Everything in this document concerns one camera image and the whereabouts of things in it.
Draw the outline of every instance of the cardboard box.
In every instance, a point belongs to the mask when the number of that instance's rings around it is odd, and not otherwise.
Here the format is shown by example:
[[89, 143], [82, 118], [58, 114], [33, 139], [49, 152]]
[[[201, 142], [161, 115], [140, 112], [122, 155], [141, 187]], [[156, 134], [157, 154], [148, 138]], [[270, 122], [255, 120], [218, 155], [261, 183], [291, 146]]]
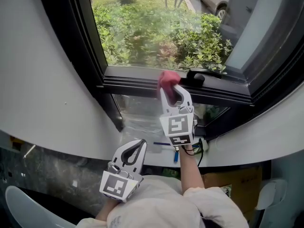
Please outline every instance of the cardboard box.
[[247, 220], [250, 220], [257, 206], [262, 182], [262, 168], [253, 167], [237, 171], [208, 173], [202, 175], [205, 188], [231, 187], [231, 199], [240, 208]]

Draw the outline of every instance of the red rag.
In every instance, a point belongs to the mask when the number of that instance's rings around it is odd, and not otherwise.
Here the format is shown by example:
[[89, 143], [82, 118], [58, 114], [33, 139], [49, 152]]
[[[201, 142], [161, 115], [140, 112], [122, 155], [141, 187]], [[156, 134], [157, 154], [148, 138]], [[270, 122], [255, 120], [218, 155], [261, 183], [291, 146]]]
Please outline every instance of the red rag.
[[163, 88], [171, 104], [176, 103], [176, 98], [172, 87], [180, 82], [181, 77], [177, 72], [163, 71], [158, 79], [157, 94], [159, 96], [160, 89]]

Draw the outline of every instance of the sleeve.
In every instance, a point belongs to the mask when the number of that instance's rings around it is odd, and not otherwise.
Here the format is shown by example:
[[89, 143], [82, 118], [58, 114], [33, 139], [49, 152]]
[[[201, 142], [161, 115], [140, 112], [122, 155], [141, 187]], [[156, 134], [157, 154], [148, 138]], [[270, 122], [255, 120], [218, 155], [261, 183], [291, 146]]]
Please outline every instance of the sleeve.
[[196, 205], [204, 218], [223, 228], [249, 227], [238, 206], [218, 187], [189, 188], [184, 197]]
[[106, 222], [94, 218], [84, 218], [77, 224], [76, 228], [106, 228]]

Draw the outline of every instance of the window glass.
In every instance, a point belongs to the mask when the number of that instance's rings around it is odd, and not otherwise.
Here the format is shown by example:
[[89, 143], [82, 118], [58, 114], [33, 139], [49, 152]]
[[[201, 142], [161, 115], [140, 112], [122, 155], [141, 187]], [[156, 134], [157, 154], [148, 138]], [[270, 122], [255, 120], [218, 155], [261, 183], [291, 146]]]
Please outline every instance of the window glass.
[[[160, 126], [159, 117], [163, 114], [160, 100], [140, 96], [114, 95], [122, 117], [153, 123]], [[220, 107], [207, 104], [193, 103], [194, 113], [199, 125], [207, 125], [228, 110], [227, 107]]]
[[289, 56], [277, 55], [304, 0], [91, 1], [109, 66], [202, 67], [250, 83]]

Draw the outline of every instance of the person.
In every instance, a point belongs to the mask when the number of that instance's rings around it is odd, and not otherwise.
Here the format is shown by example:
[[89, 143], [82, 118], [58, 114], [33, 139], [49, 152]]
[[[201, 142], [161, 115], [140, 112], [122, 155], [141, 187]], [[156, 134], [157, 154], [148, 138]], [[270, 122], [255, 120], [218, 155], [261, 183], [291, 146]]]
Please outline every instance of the person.
[[[193, 154], [191, 145], [185, 149]], [[76, 228], [248, 228], [220, 188], [204, 188], [196, 159], [189, 154], [180, 148], [181, 181], [144, 176], [129, 201], [108, 199], [95, 219], [83, 219]]]

